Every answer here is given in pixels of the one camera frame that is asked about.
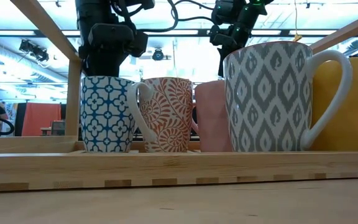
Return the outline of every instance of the chair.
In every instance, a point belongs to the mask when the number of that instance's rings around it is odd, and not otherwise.
[[[52,121],[50,134],[52,136],[63,136],[65,135],[65,121]]]

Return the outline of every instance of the yellow mug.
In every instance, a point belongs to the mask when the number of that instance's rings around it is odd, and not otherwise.
[[[349,59],[353,66],[351,89],[340,109],[314,141],[311,150],[358,151],[358,58]],[[341,81],[341,66],[335,61],[323,63],[313,79],[314,125],[337,92]]]

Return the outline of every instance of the mug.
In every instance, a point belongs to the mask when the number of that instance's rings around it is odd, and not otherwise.
[[[341,64],[341,83],[310,129],[314,71],[328,60]],[[234,151],[302,151],[310,148],[345,100],[352,84],[352,65],[335,50],[312,55],[305,44],[267,42],[229,54],[224,59],[224,76]]]
[[[134,83],[118,77],[85,77],[81,81],[81,133],[87,152],[129,152],[135,121],[127,91]]]
[[[358,57],[349,59],[353,82],[346,100],[314,141],[311,150],[358,151]],[[312,124],[323,115],[341,81],[341,66],[335,61],[323,63],[313,78]]]
[[[201,152],[232,152],[224,80],[199,84],[194,91],[198,124],[192,128],[200,137]]]
[[[129,87],[128,106],[143,134],[146,152],[187,151],[192,96],[193,84],[183,78],[149,78]]]

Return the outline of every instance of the gray ikat patterned mug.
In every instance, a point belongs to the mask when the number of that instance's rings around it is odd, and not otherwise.
[[[314,71],[328,60],[341,64],[342,80],[320,120],[311,125]],[[297,42],[267,42],[239,49],[224,59],[226,110],[233,151],[308,149],[333,117],[352,83],[342,53]]]

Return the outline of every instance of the white mug handle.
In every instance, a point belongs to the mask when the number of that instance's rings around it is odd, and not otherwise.
[[[137,106],[137,89],[139,89],[140,94],[145,100],[151,100],[154,90],[142,82],[132,84],[128,88],[127,102],[129,111],[132,113],[135,123],[142,132],[143,139],[147,142],[157,141],[157,135],[147,126],[142,114],[140,113],[140,109]]]
[[[317,53],[309,59],[306,59],[306,74],[308,78],[312,79],[317,68],[328,60],[335,60],[341,64],[342,78],[339,84],[338,91],[336,92],[333,100],[329,104],[327,110],[311,128],[307,129],[301,137],[301,147],[307,149],[311,147],[314,140],[325,128],[328,121],[333,118],[336,111],[339,109],[343,101],[345,100],[352,85],[353,68],[349,59],[342,53],[336,50],[325,50]]]

